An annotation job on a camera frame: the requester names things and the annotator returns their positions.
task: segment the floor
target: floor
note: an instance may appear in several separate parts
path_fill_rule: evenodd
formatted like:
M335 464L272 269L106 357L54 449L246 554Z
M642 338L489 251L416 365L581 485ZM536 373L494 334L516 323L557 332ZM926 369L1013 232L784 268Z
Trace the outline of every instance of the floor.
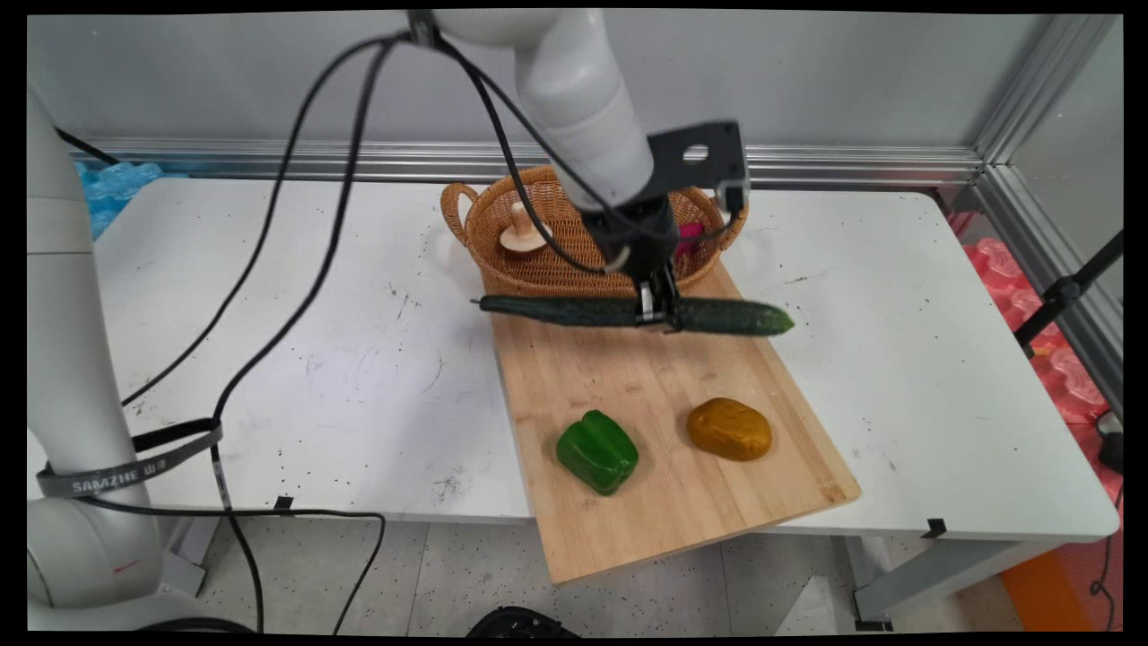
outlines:
M263 579L265 630L329 633L378 526L304 519L242 526ZM889 543L894 565L926 545ZM203 565L200 598L220 616L254 626L250 575L227 523L219 524ZM396 522L387 524L340 633L460 637L498 606L537 610L582 637L816 633L822 629L808 623L813 599L831 613L836 625L828 631L846 635L855 632L852 587L845 545L829 537L747 535L554 589L534 526ZM830 601L821 602L825 594ZM892 618L897 632L1022 630L996 577Z

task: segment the cucumber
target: cucumber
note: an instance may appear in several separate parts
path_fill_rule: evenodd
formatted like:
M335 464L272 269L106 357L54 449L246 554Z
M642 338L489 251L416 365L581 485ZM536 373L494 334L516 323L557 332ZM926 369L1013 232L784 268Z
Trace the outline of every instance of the cucumber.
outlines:
M763 302L727 298L678 298L674 328L713 335L771 337L793 327L784 309Z
M563 296L482 296L479 309L526 316L558 326L582 328L630 328L636 320L635 298Z
M631 328L637 325L636 298L560 296L482 296L482 311L511 313L583 328ZM769 337L793 327L784 310L770 304L727 298L678 298L669 326L675 330Z

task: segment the gray wall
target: gray wall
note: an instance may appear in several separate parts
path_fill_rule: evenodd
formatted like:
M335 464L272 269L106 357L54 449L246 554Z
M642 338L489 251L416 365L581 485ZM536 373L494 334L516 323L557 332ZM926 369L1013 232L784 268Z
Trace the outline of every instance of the gray wall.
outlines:
M1081 259L1124 227L1123 18L1017 149L1014 163ZM1100 283L1124 297L1123 259Z
M753 143L968 145L1046 20L606 10L647 130L734 116ZM82 135L285 139L329 59L404 24L397 11L32 16L29 84ZM512 85L509 52L464 52ZM333 79L307 139L347 137L364 68ZM492 140L463 73L430 52L395 54L373 115L374 141Z

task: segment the black tripod stand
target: black tripod stand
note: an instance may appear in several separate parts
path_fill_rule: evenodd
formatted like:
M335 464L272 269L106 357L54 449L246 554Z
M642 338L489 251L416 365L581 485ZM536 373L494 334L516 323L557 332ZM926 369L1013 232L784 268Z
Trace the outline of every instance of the black tripod stand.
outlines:
M1084 266L1079 271L1071 275L1064 275L1057 279L1055 282L1049 285L1041 297L1045 299L1045 304L1040 305L1040 309L1032 312L1032 316L1023 322L1023 325L1016 330L1016 341L1024 349L1024 353L1031 359L1032 358L1032 340L1037 338L1045 328L1048 327L1049 322L1056 319L1057 316L1064 312L1065 309L1072 306L1076 301L1080 299L1088 287L1092 286L1096 278L1104 272L1106 268L1112 265L1118 257L1124 255L1124 229L1116 234L1107 244L1101 247L1096 255L1092 256L1088 262L1084 263Z

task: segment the wooden mushroom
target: wooden mushroom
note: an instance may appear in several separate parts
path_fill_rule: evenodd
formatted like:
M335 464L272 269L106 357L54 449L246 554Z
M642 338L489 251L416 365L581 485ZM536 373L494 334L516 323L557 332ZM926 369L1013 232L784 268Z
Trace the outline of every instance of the wooden mushroom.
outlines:
M534 227L534 221L530 219L530 213L526 212L526 207L522 202L514 202L510 207L510 218L511 225L502 232L498 236L498 241L507 250L514 252L530 252L546 244L546 240L542 238L538 229ZM550 226L545 223L542 225L546 233L551 233Z

